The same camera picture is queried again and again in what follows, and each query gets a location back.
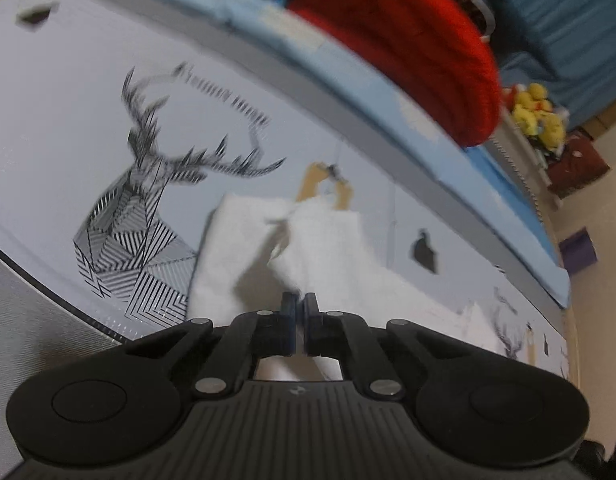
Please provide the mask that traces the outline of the grey printed bed sheet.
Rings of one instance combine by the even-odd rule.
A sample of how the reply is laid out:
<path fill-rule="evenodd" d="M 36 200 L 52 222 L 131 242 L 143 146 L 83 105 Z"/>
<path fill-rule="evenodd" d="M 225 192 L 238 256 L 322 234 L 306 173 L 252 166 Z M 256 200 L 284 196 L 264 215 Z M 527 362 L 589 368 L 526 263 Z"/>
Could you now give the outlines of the grey printed bed sheet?
<path fill-rule="evenodd" d="M 344 103 L 162 0 L 0 0 L 0 257 L 119 339 L 188 318 L 228 194 L 322 198 L 495 352 L 568 378 L 562 311 L 474 214 Z"/>

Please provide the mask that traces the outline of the blue curtain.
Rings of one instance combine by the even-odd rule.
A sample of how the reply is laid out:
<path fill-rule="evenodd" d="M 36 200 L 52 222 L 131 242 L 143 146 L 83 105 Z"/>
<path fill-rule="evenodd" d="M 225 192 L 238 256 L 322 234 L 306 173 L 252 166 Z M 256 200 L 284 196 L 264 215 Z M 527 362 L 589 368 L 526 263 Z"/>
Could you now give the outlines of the blue curtain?
<path fill-rule="evenodd" d="M 539 82 L 577 127 L 616 100 L 616 0 L 487 0 L 502 86 Z"/>

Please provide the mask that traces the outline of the light blue pillowcase sheet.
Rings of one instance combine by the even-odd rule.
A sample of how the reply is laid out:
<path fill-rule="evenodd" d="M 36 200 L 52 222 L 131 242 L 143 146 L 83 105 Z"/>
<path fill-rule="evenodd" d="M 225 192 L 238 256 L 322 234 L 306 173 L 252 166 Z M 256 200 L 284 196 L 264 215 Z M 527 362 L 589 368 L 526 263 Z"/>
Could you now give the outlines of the light blue pillowcase sheet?
<path fill-rule="evenodd" d="M 351 50 L 273 0 L 162 0 L 200 14 L 276 68 L 286 68 L 322 96 L 344 103 L 474 214 L 524 266 L 554 304 L 567 308 L 570 278 L 521 190 L 483 148 L 465 151 L 434 119 Z"/>

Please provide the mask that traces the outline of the purple box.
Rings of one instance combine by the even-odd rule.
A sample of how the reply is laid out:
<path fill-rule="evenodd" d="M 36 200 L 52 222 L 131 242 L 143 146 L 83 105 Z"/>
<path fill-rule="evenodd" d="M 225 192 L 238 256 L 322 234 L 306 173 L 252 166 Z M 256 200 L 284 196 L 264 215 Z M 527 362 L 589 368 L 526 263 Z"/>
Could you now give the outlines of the purple box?
<path fill-rule="evenodd" d="M 570 275 L 575 275 L 598 262 L 596 248 L 586 228 L 575 232 L 558 243 L 563 266 Z"/>

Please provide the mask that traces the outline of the yellow plush toys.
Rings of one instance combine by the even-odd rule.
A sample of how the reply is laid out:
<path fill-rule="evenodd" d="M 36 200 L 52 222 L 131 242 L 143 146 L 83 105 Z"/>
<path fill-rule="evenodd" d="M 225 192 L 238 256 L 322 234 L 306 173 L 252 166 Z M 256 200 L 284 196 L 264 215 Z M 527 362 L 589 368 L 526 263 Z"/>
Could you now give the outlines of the yellow plush toys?
<path fill-rule="evenodd" d="M 504 106 L 529 142 L 556 156 L 566 141 L 568 113 L 557 107 L 539 82 L 514 84 L 502 90 Z"/>

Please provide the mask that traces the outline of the red knitted blanket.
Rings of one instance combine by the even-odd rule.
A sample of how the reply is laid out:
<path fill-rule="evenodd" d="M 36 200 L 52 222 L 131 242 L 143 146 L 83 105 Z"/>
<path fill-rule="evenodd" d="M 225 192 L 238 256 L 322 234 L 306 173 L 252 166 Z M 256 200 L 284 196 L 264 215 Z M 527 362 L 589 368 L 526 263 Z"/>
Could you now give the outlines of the red knitted blanket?
<path fill-rule="evenodd" d="M 290 0 L 291 11 L 375 66 L 464 148 L 500 119 L 490 47 L 454 0 Z"/>

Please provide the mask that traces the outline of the white t-shirt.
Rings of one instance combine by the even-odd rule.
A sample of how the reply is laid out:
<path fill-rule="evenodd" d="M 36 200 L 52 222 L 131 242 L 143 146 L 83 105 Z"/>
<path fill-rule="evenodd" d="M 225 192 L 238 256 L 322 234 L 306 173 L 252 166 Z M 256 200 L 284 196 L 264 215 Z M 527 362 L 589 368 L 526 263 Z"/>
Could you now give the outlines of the white t-shirt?
<path fill-rule="evenodd" d="M 312 292 L 321 310 L 358 314 L 371 326 L 404 318 L 485 350 L 499 347 L 479 306 L 453 312 L 382 266 L 356 212 L 322 198 L 224 196 L 205 232 L 186 315 L 228 325 L 241 313 L 276 309 L 284 292 Z"/>

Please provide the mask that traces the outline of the dark red plush cushion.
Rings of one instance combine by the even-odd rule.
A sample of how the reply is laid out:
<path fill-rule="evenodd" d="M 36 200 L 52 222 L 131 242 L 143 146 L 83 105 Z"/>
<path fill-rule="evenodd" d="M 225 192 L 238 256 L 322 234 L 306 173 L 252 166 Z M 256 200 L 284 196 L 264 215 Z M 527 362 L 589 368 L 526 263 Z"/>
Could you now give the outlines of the dark red plush cushion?
<path fill-rule="evenodd" d="M 576 132 L 567 138 L 560 160 L 548 167 L 548 190 L 558 198 L 565 198 L 601 179 L 610 170 L 588 136 Z"/>

